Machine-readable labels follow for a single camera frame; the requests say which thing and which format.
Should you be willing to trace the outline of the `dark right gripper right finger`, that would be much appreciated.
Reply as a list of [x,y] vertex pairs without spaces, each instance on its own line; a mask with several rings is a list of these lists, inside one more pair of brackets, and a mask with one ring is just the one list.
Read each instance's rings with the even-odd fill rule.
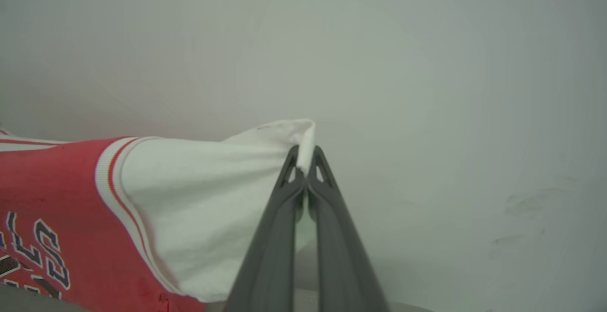
[[319,310],[387,312],[389,305],[346,202],[320,147],[308,174],[310,215],[316,223]]

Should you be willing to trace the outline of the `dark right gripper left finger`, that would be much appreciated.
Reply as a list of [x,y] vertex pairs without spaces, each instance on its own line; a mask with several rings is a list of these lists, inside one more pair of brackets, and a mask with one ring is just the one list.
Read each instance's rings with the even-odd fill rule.
[[286,155],[226,301],[226,312],[294,310],[296,225],[304,198],[298,152],[295,146]]

